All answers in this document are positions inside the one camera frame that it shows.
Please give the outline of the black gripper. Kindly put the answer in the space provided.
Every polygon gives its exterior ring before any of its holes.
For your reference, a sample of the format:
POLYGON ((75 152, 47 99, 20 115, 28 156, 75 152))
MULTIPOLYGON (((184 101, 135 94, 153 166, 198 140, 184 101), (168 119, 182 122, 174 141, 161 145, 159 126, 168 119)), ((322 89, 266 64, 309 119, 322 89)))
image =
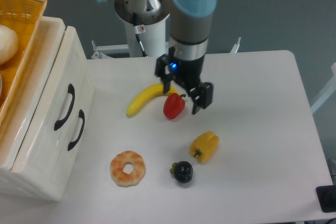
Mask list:
POLYGON ((213 102, 214 85, 202 82, 200 78, 204 58, 202 56, 196 60, 182 60, 175 56, 175 48, 170 47, 167 54, 157 58, 155 65, 155 75, 163 84, 163 93, 170 91, 171 82, 174 81, 192 99, 193 115, 200 109, 206 109, 213 102))

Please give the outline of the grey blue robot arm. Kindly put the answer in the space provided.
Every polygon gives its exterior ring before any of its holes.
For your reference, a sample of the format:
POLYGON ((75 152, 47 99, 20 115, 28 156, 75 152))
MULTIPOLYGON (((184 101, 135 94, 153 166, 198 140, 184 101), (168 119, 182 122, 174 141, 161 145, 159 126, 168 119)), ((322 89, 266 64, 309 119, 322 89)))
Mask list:
POLYGON ((202 82, 200 75, 217 0, 158 0, 161 10, 171 17, 169 51, 158 57, 155 75, 163 92, 171 81, 192 99, 193 114, 213 101, 213 84, 202 82))

